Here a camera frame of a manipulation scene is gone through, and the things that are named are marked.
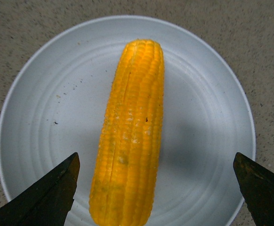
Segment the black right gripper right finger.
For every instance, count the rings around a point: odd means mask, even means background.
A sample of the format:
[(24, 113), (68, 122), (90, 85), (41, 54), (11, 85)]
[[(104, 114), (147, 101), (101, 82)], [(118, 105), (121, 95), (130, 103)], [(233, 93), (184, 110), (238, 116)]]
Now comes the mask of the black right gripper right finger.
[(274, 226), (274, 173), (239, 152), (233, 168), (255, 224)]

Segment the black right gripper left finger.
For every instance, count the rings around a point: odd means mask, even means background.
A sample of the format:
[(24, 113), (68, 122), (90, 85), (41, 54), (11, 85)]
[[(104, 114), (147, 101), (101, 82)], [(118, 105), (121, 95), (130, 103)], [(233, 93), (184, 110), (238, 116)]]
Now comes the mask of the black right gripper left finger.
[(73, 153), (0, 208), (0, 226), (62, 226), (74, 202), (80, 170)]

